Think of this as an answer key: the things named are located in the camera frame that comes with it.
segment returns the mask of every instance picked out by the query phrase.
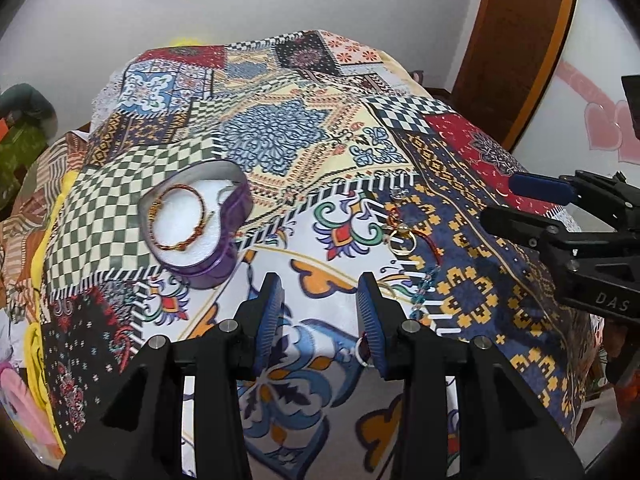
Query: pink heart decoration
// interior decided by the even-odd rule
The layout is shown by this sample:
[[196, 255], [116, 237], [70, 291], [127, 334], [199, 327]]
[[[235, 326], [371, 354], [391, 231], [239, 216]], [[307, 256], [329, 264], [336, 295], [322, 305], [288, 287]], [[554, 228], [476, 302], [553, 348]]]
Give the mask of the pink heart decoration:
[[636, 139], [631, 110], [629, 110], [629, 104], [626, 101], [619, 101], [616, 105], [616, 122], [622, 131], [622, 145], [618, 150], [618, 160], [640, 164], [640, 140]]
[[604, 150], [613, 152], [622, 143], [620, 128], [607, 117], [604, 109], [596, 104], [587, 104], [584, 110], [584, 122], [587, 126], [589, 148], [592, 150]]

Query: black and white checkered pattern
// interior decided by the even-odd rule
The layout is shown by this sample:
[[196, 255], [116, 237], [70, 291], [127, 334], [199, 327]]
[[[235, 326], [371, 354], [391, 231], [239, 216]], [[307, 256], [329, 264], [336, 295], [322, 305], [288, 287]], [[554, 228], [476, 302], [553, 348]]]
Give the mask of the black and white checkered pattern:
[[222, 158], [218, 136], [170, 146], [139, 146], [76, 180], [47, 248], [50, 300], [77, 294], [104, 279], [144, 276], [158, 263], [142, 240], [138, 201], [153, 186], [201, 160]]
[[237, 43], [230, 43], [226, 47], [229, 50], [260, 50], [276, 44], [285, 43], [286, 41], [302, 38], [301, 32], [292, 32], [291, 34], [281, 34], [279, 36], [273, 36], [272, 38], [266, 38], [260, 41], [239, 41]]
[[423, 134], [434, 134], [424, 115], [455, 113], [442, 101], [418, 96], [371, 96], [362, 101], [373, 109], [376, 117], [389, 128]]
[[393, 108], [398, 111], [415, 111], [424, 115], [455, 114], [456, 111], [442, 101], [420, 96], [372, 96], [363, 98], [378, 109]]

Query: screw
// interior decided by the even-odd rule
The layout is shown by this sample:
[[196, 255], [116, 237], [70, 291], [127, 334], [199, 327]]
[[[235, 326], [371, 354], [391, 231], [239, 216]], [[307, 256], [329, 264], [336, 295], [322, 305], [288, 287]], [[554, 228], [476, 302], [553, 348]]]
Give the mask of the screw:
[[487, 350], [491, 348], [491, 340], [485, 335], [479, 335], [474, 338], [474, 345], [476, 345], [481, 350]]
[[233, 332], [238, 328], [238, 322], [235, 319], [223, 319], [218, 323], [218, 328], [222, 330], [222, 332]]
[[421, 325], [420, 323], [418, 323], [413, 319], [407, 319], [402, 322], [401, 327], [402, 327], [402, 330], [404, 330], [405, 332], [408, 332], [409, 334], [413, 334], [420, 330]]
[[149, 346], [154, 350], [162, 348], [164, 343], [166, 343], [166, 338], [163, 335], [155, 335], [149, 339]]

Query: patterned tablecloth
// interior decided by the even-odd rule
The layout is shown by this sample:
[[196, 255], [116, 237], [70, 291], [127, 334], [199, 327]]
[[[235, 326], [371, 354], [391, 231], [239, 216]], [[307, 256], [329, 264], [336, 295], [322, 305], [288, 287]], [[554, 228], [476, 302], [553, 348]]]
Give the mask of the patterned tablecloth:
[[[238, 386], [254, 477], [388, 475], [401, 384], [354, 359], [356, 283], [372, 271], [415, 317], [411, 296], [434, 266], [421, 238], [403, 258], [384, 242], [397, 187], [408, 191], [401, 215], [443, 261], [421, 322], [443, 336], [491, 338], [572, 436], [591, 320], [559, 306], [537, 255], [487, 235], [478, 213], [497, 203], [575, 225], [558, 206], [511, 195], [508, 175], [521, 169], [511, 155], [384, 53], [325, 31], [160, 48], [112, 77], [98, 104], [44, 264], [44, 374], [64, 444], [150, 336], [203, 334], [274, 271], [282, 332], [258, 380]], [[255, 206], [237, 233], [232, 276], [192, 290], [150, 254], [136, 204], [175, 171], [215, 158], [246, 171]], [[192, 393], [188, 383], [182, 442], [194, 473]], [[449, 398], [453, 463], [452, 387]]]

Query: yellow fabric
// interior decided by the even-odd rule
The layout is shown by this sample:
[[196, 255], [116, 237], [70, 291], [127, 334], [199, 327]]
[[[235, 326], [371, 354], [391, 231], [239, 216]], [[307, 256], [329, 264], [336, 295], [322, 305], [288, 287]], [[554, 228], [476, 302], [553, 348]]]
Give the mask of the yellow fabric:
[[[66, 196], [71, 191], [71, 186], [78, 177], [77, 171], [69, 171], [62, 179], [62, 188], [60, 194], [56, 198], [56, 203], [53, 205], [51, 216], [49, 218], [49, 224], [47, 230], [44, 233], [44, 237], [35, 254], [31, 260], [31, 283], [35, 290], [41, 290], [42, 286], [42, 273], [44, 269], [44, 254], [47, 249], [47, 244], [51, 238], [51, 230], [53, 223], [62, 209], [62, 205]], [[36, 319], [40, 319], [40, 295], [36, 298]], [[47, 382], [44, 377], [44, 360], [42, 358], [42, 331], [40, 330], [40, 323], [35, 321], [31, 323], [27, 329], [24, 337], [24, 361], [27, 366], [27, 380], [29, 383], [29, 390], [33, 396], [33, 400], [36, 404], [47, 412], [49, 418], [49, 424], [53, 430], [53, 434], [56, 436], [60, 449], [64, 452], [65, 447], [62, 444], [62, 439], [58, 434], [58, 428], [53, 418], [53, 410], [49, 403], [49, 393], [47, 391]]]

